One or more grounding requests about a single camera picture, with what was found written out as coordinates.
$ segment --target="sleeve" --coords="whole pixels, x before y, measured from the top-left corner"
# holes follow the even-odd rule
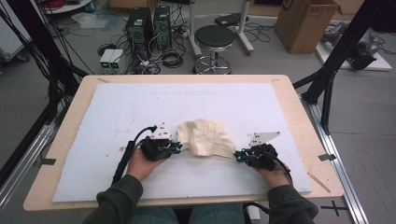
[[[82,223],[128,223],[142,194],[141,183],[125,175],[108,190],[97,194],[99,206]]]
[[[314,223],[318,208],[301,196],[291,185],[280,186],[268,191],[270,224]]]

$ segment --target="stool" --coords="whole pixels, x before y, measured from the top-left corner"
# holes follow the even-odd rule
[[[218,52],[229,49],[235,42],[233,31],[218,25],[208,25],[195,32],[195,43],[200,49],[210,51],[210,56],[203,56],[195,62],[193,73],[202,75],[211,72],[218,74],[231,74],[230,64],[219,57]]]

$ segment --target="person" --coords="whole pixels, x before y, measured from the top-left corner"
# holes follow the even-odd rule
[[[136,208],[143,194],[140,181],[164,161],[149,161],[138,148],[128,163],[126,175],[105,192],[98,193],[99,206],[82,223],[177,223],[171,207]],[[297,192],[283,170],[254,169],[271,188],[267,193],[269,223],[314,223],[318,208]],[[194,206],[189,223],[245,223],[242,204]]]

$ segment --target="desk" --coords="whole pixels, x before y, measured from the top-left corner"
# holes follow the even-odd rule
[[[324,154],[324,148],[306,115],[304,108],[286,76],[89,76],[85,77],[70,105],[64,122],[57,133],[47,158],[56,159],[54,165],[43,165],[29,191],[23,207],[28,211],[53,210],[69,208],[96,207],[90,203],[53,203],[52,197],[61,177],[64,160],[77,135],[85,111],[90,105],[95,88],[99,83],[193,83],[193,82],[226,82],[226,83],[271,83],[279,104],[289,124],[294,143],[299,150],[308,172],[313,191],[306,198],[339,197],[343,187],[329,161],[321,161],[318,156]],[[178,205],[196,203],[226,203],[263,201],[266,195],[241,197],[189,198],[177,200],[140,201],[139,205]]]

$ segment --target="gray floor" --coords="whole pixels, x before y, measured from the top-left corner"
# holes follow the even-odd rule
[[[74,30],[67,40],[95,74],[101,74],[100,56],[97,48],[110,41],[113,35],[122,35],[124,21],[112,17],[112,27],[105,30],[79,30],[76,24],[67,24],[70,19],[60,18],[61,26]],[[197,20],[197,27],[214,23],[214,16]],[[251,18],[263,25],[273,25],[275,20]],[[274,30],[265,32],[270,42],[254,41],[255,51],[247,56],[237,42],[230,50],[220,55],[233,67],[234,74],[284,74],[292,82],[314,72],[321,63],[315,54],[288,54]],[[386,40],[385,48],[396,51],[394,35],[380,35]],[[183,56],[184,64],[178,69],[164,68],[161,74],[191,74],[193,56],[190,43]],[[386,61],[396,67],[395,55],[379,52]],[[74,63],[86,70],[85,65],[72,54]],[[30,126],[47,103],[48,82],[41,76],[35,63],[12,62],[0,68],[0,165],[24,137]],[[356,190],[365,214],[371,223],[396,223],[396,73],[374,71],[351,71],[341,69],[335,79],[330,114],[330,131],[347,173]],[[297,90],[306,91],[307,87]],[[30,189],[38,168],[33,167],[23,180],[4,212],[0,223],[79,223],[91,209],[55,212],[26,212],[22,208],[24,198]],[[332,209],[321,206],[345,207],[343,198],[315,199],[319,206],[317,223],[352,223],[348,211],[339,210],[338,216]],[[262,222],[267,217],[262,214]]]

